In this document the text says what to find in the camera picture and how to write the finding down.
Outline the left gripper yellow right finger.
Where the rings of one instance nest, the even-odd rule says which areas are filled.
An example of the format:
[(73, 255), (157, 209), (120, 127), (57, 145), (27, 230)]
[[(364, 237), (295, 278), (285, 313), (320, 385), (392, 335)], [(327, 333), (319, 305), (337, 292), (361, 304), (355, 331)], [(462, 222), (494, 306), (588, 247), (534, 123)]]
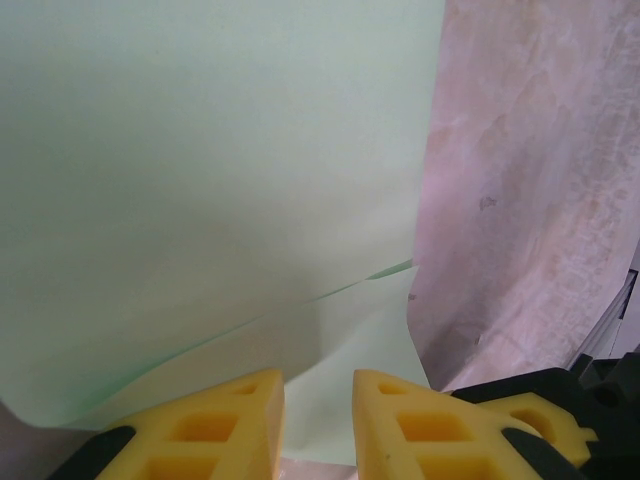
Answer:
[(352, 417), (362, 479), (537, 479), (525, 463), (454, 463), (452, 393), (375, 370), (353, 376)]

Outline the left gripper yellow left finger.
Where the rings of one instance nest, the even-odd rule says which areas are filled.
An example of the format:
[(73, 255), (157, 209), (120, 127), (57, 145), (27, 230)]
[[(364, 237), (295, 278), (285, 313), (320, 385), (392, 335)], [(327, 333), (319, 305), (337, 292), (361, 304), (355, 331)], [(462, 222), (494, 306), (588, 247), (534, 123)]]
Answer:
[(92, 436), (54, 479), (275, 479), (283, 375), (261, 370), (136, 412)]

